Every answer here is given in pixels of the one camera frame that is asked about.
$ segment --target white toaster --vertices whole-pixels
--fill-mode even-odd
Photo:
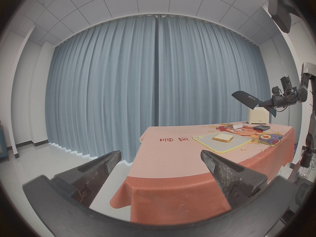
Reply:
[[[269,112],[263,107],[248,108],[248,124],[269,124]]]

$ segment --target ceiling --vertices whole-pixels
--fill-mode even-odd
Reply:
[[[58,45],[73,34],[111,18],[131,14],[173,13],[219,23],[257,45],[280,33],[262,8],[268,0],[26,0],[8,29],[30,40]]]

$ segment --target bread slice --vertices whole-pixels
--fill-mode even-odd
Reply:
[[[233,135],[220,133],[213,137],[213,140],[221,141],[221,142],[230,142],[234,138]]]

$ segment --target blue curtain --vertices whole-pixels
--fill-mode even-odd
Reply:
[[[259,48],[245,38],[179,16],[118,19],[56,48],[48,140],[90,156],[121,150],[132,162],[149,126],[246,120],[236,90],[270,97]]]
[[[179,16],[160,16],[158,31],[160,126],[246,120],[237,90],[270,98],[260,50],[247,39]]]
[[[154,16],[104,23],[56,47],[48,75],[48,141],[83,155],[121,150],[132,162],[155,125]]]

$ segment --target pink tablecloth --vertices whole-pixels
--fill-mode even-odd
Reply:
[[[271,180],[292,161],[294,129],[270,125],[261,132],[246,122],[232,124],[149,127],[128,177],[110,201],[114,208],[131,205],[131,221],[144,224],[181,224],[230,210],[223,193],[200,158],[208,148],[192,139],[228,131],[251,137],[251,142],[221,156],[259,171]]]

